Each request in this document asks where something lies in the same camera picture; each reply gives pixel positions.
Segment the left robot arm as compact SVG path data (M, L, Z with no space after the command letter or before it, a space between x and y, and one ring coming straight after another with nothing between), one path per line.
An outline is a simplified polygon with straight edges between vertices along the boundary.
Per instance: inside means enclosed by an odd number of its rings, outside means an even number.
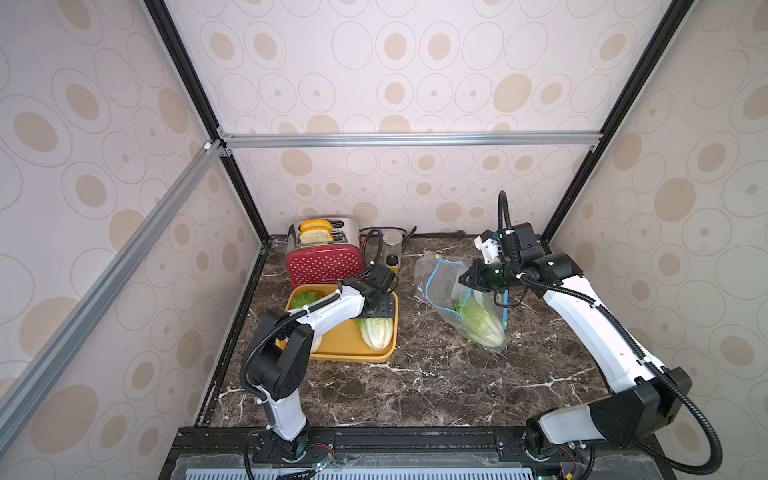
M330 294L306 306L264 314L244 354L239 380L264 406L273 435L293 442L306 429L299 386L315 338L348 320L373 317L392 297L396 278L390 268L372 264L361 274L339 280Z

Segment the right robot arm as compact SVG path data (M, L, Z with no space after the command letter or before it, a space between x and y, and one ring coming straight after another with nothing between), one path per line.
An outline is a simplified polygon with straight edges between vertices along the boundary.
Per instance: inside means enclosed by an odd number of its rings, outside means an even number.
M492 297L522 287L543 299L587 348L609 390L604 398L528 419L523 435L527 455L543 462L570 443L588 448L607 443L635 446L690 475L717 472L723 447L712 423L688 396L690 376L680 367L666 367L637 341L569 255L550 252L530 224L513 224L504 191L497 197L497 213L497 230L476 237L482 256L460 276L460 284ZM689 412L709 445L709 457L700 465L672 460L643 441L670 425L680 409Z

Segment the chinese cabbage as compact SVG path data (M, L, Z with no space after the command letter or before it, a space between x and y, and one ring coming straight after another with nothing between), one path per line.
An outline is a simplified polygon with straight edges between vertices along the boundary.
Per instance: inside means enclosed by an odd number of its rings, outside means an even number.
M364 343L371 351L388 349L394 335L393 318L358 319L357 324Z
M316 301L320 300L322 296L315 292L315 291L302 291L297 293L290 301L290 309L300 309L304 308L307 305L310 305L312 303L315 303ZM313 338L313 343L311 346L311 353L314 354L319 349L322 342L322 336L319 334L315 334Z
M486 349L500 349L504 345L505 334L498 316L473 294L456 301L453 307L458 315L457 329L469 340Z

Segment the clear zipper bag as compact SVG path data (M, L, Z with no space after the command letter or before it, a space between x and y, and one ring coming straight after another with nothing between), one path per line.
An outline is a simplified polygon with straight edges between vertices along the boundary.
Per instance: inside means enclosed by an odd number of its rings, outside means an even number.
M493 303L492 295L472 290L458 282L459 276L465 273L470 265L471 260L468 258L446 257L436 252L426 252L416 261L413 274L420 301L429 304L445 322L467 340L469 339L457 329L458 315L453 304L466 300L470 294L498 316L504 330L501 310ZM502 352L507 344L505 330L504 334L505 343L500 349L483 348Z

